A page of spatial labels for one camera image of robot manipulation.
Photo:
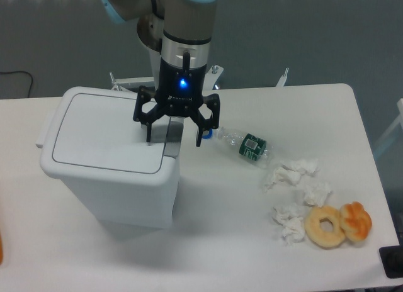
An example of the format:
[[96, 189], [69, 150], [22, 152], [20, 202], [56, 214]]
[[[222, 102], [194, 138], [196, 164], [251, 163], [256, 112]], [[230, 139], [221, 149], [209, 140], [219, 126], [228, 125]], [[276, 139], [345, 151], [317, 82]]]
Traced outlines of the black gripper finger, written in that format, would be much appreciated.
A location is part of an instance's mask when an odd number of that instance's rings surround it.
[[[151, 102], [154, 99], [156, 105], [148, 112], [144, 112], [142, 107], [144, 104]], [[133, 113], [133, 120], [140, 122], [147, 127], [146, 142], [151, 142], [152, 124], [166, 115], [168, 111], [168, 95], [166, 91], [153, 91], [145, 86], [140, 86], [137, 92], [137, 99]]]
[[[210, 117], [205, 118], [201, 112], [200, 107], [205, 104], [211, 111]], [[220, 97], [217, 93], [210, 94], [208, 96], [198, 95], [188, 104], [187, 109], [188, 116], [198, 127], [198, 133], [196, 136], [196, 146], [199, 147], [202, 142], [203, 132], [210, 129], [216, 129], [219, 126], [220, 119]]]

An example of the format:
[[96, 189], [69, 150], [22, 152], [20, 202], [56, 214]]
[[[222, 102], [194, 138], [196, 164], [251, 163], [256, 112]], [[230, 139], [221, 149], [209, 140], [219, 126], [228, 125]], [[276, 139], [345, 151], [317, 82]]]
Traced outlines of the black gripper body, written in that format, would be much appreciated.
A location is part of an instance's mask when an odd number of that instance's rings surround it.
[[197, 115], [203, 104], [202, 89], [207, 66], [184, 70], [161, 59], [155, 95], [158, 110], [168, 116]]

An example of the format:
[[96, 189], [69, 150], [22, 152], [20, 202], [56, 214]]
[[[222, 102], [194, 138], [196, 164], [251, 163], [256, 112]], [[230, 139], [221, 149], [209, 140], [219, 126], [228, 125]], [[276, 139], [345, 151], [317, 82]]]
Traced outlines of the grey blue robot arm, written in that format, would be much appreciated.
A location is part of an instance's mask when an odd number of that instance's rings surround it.
[[162, 116], [191, 118], [198, 127], [196, 145], [203, 132], [219, 125], [218, 94], [202, 94], [207, 73], [218, 0], [101, 0], [117, 22], [138, 19], [149, 22], [139, 36], [143, 44], [159, 52], [159, 72], [154, 90], [140, 86], [133, 120], [147, 127]]

